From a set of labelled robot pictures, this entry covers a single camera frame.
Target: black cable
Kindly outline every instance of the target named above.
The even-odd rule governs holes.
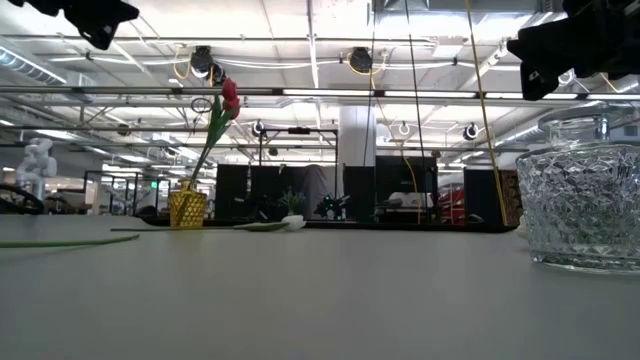
[[[416,98],[416,114],[418,116],[418,136],[420,137],[420,156],[422,157],[422,171],[420,176],[424,179],[422,183],[424,184],[424,196],[425,196],[425,202],[426,202],[427,194],[429,193],[427,191],[427,181],[425,179],[427,166],[424,158],[424,145],[422,144],[422,123],[420,119],[420,101],[418,99],[418,81],[416,80],[417,79],[416,60],[413,55],[413,39],[411,38],[411,22],[409,20],[409,1],[408,0],[404,1],[404,10],[407,15],[407,27],[409,28],[409,51],[411,52],[411,70],[413,71],[413,91],[415,92],[415,98]]]
[[[362,156],[362,166],[366,166],[367,164],[367,146],[369,145],[369,123],[371,122],[371,98],[373,94],[371,91],[373,90],[373,57],[374,46],[376,43],[376,3],[377,1],[372,1],[373,3],[373,33],[371,34],[371,65],[369,66],[369,106],[367,107],[367,133],[364,138],[364,155]]]

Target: white table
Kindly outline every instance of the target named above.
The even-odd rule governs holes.
[[[25,222],[50,240],[141,226],[0,216],[5,235],[28,237]],[[639,320],[640,277],[534,265],[512,234],[219,230],[0,249],[3,360],[637,360]]]

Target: glass jar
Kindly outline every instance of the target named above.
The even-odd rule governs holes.
[[[609,141],[633,113],[587,107],[540,119],[551,147],[516,160],[533,261],[640,272],[640,146]]]

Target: white robot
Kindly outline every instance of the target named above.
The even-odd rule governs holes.
[[[56,159],[49,157],[52,146],[49,139],[31,139],[24,148],[24,160],[16,170],[18,186],[32,183],[32,193],[39,200],[44,200],[45,178],[54,177],[58,172]]]

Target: yellow vase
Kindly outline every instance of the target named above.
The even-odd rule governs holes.
[[[169,195],[171,227],[202,227],[206,207],[207,195],[193,191],[189,180],[182,181],[180,191]]]

